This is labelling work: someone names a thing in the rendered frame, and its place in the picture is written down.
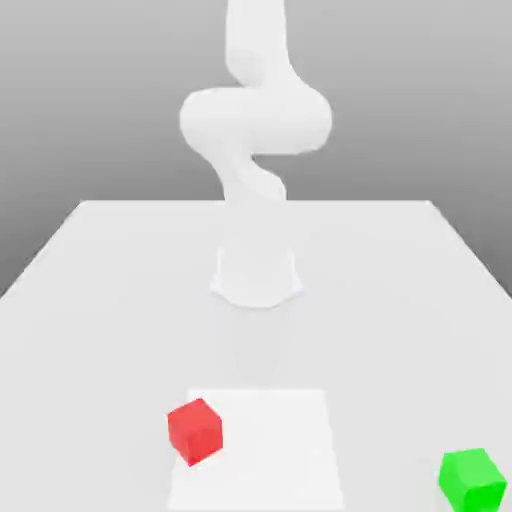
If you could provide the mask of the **small red cube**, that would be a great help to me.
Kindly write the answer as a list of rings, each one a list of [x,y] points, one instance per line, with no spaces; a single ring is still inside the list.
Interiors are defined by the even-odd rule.
[[[169,412],[167,423],[170,443],[189,467],[223,448],[222,419],[203,398]]]

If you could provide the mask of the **small green cube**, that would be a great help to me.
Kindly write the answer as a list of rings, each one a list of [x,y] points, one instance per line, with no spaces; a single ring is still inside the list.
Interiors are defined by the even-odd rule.
[[[498,512],[508,482],[483,448],[443,454],[438,484],[453,512]]]

